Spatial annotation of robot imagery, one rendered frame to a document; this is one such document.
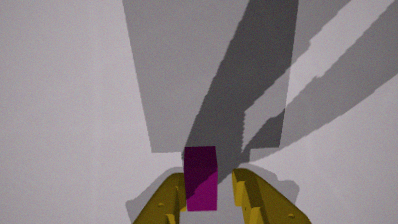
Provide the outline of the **magenta rectangular block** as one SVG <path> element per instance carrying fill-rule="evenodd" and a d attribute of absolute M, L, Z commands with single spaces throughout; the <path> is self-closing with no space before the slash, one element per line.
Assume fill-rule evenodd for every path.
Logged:
<path fill-rule="evenodd" d="M 215 146 L 185 147 L 184 179 L 187 211 L 217 211 Z"/>

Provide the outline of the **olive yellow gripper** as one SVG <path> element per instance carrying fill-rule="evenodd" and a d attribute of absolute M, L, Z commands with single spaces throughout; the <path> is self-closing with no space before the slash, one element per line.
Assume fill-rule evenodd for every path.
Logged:
<path fill-rule="evenodd" d="M 267 181 L 246 168 L 232 170 L 235 206 L 245 224 L 312 224 L 308 217 Z M 186 211 L 184 173 L 165 179 L 133 224 L 179 224 Z"/>

